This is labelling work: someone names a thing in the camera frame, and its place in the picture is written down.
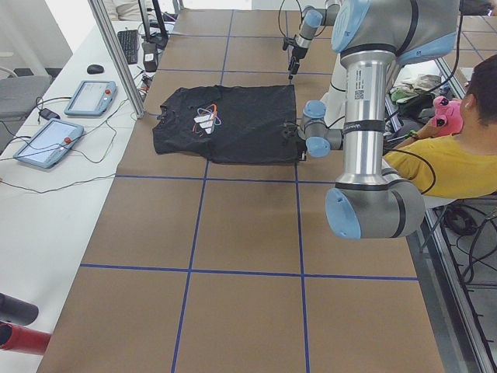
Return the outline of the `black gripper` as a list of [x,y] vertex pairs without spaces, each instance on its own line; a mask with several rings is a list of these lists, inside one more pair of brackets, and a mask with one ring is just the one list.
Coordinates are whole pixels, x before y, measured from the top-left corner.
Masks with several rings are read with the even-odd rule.
[[282,145],[293,147],[299,152],[299,162],[307,160],[307,153],[305,152],[305,142],[300,136],[300,128],[294,122],[285,121],[281,130],[283,137]]
[[286,51],[288,47],[292,47],[292,58],[288,66],[288,79],[292,80],[298,73],[300,67],[300,59],[304,58],[309,48],[309,39],[303,37],[284,37],[283,50]]

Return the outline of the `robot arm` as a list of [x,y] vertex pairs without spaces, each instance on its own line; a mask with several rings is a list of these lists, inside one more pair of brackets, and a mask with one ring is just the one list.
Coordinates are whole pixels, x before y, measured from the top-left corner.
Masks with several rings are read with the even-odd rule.
[[293,37],[283,38],[283,50],[286,51],[288,47],[292,47],[288,64],[290,81],[298,73],[301,59],[305,58],[312,40],[318,35],[318,28],[335,24],[341,4],[341,1],[326,1],[323,9],[316,9],[313,6],[306,6],[302,9],[299,31]]
[[422,193],[383,158],[388,73],[450,53],[459,10],[457,1],[328,1],[304,8],[299,32],[283,42],[295,75],[318,28],[332,28],[333,79],[322,100],[305,105],[300,135],[314,157],[343,153],[343,172],[325,199],[338,237],[396,238],[422,224]]

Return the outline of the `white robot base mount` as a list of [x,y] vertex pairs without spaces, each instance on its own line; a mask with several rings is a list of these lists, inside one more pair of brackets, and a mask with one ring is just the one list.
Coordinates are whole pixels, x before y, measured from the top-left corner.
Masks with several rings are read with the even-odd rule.
[[341,65],[338,54],[330,78],[328,91],[319,100],[325,110],[324,121],[327,127],[343,129],[345,123],[346,69]]

